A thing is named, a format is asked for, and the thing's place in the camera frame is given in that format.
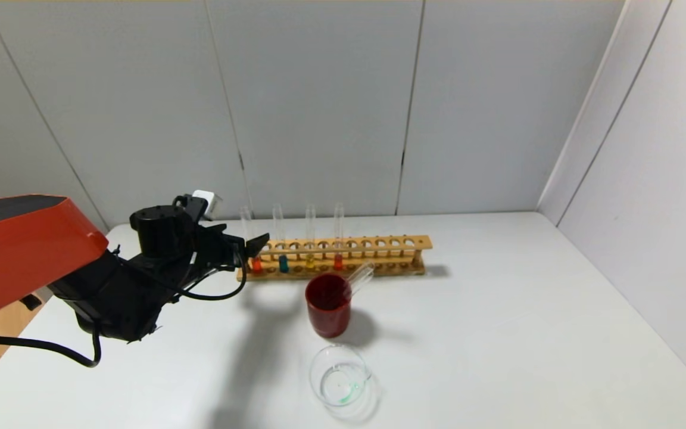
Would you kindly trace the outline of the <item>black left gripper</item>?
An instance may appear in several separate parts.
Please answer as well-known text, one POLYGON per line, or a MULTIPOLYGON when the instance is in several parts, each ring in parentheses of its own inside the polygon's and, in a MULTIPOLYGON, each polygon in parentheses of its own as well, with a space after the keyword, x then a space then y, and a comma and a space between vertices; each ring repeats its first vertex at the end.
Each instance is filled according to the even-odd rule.
POLYGON ((263 248, 270 241, 270 234, 265 233, 252 239, 226 234, 227 224, 198 226, 198 267, 205 271, 233 272, 241 267, 241 256, 259 257, 263 248))

